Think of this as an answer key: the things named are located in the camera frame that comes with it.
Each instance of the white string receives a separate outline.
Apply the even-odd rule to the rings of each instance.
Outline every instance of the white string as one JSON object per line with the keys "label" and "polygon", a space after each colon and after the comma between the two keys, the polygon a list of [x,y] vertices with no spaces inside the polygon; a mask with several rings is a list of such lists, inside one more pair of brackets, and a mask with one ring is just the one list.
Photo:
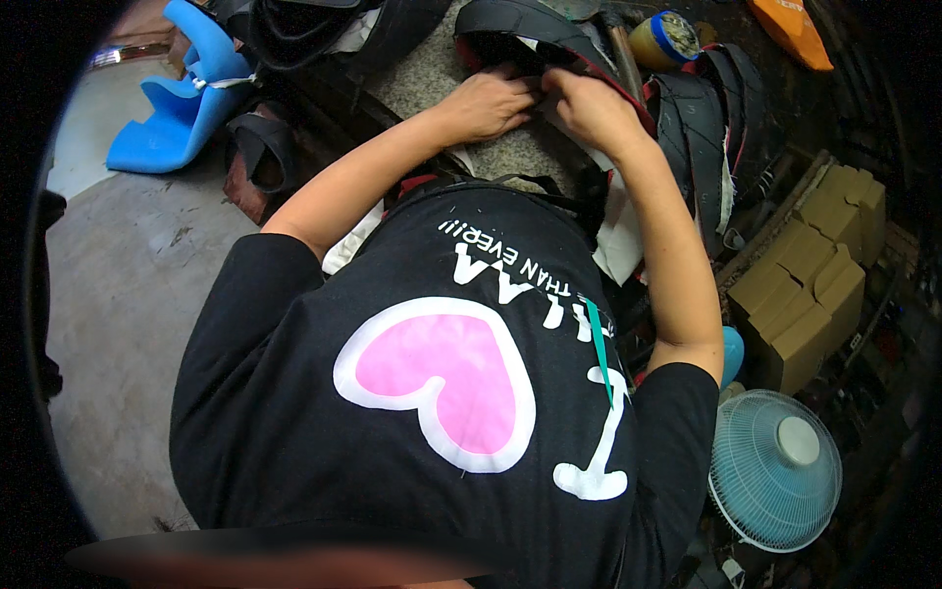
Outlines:
{"label": "white string", "polygon": [[209,88],[218,88],[226,89],[238,84],[245,84],[246,82],[253,83],[257,76],[255,74],[250,74],[249,77],[233,77],[225,80],[220,80],[218,82],[207,82],[206,80],[201,80],[200,78],[193,78],[193,86],[196,87],[196,90],[202,90],[203,87],[208,86]]}

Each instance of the orange bag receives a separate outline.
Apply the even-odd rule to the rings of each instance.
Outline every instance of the orange bag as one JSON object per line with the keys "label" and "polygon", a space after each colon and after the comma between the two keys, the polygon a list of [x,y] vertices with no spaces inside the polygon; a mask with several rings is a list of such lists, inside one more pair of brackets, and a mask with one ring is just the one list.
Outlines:
{"label": "orange bag", "polygon": [[749,7],[769,36],[818,72],[834,69],[802,0],[749,0]]}

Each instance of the teal tag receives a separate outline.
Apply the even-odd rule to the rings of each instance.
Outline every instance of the teal tag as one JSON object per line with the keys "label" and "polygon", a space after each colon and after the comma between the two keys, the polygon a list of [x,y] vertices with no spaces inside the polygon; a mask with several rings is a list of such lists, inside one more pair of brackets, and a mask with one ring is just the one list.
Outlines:
{"label": "teal tag", "polygon": [[609,393],[609,407],[615,409],[615,400],[611,396],[611,383],[609,382],[609,359],[605,354],[605,339],[602,337],[602,321],[598,318],[598,307],[586,299],[589,309],[589,325],[592,327],[592,341],[595,344],[595,355],[598,356],[598,366],[602,370],[602,380],[605,381],[605,392]]}

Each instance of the blue foam cutout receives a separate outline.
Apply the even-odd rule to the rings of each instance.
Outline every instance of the blue foam cutout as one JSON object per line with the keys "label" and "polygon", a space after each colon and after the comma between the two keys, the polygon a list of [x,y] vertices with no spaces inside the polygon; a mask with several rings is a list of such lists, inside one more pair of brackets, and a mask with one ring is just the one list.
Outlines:
{"label": "blue foam cutout", "polygon": [[252,91],[251,84],[197,89],[194,75],[216,82],[248,77],[252,69],[236,53],[232,39],[186,0],[171,0],[164,16],[192,43],[184,57],[187,75],[179,81],[150,76],[140,82],[154,114],[144,123],[128,123],[112,141],[106,159],[111,170],[163,173],[182,168]]}

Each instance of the fan guard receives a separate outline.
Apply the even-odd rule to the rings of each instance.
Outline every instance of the fan guard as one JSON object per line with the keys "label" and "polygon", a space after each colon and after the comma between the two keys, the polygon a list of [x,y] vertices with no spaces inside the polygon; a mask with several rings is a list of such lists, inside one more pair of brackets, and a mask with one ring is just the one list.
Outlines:
{"label": "fan guard", "polygon": [[718,409],[710,495],[746,542],[769,552],[814,542],[837,507],[842,476],[834,439],[791,397],[752,390]]}

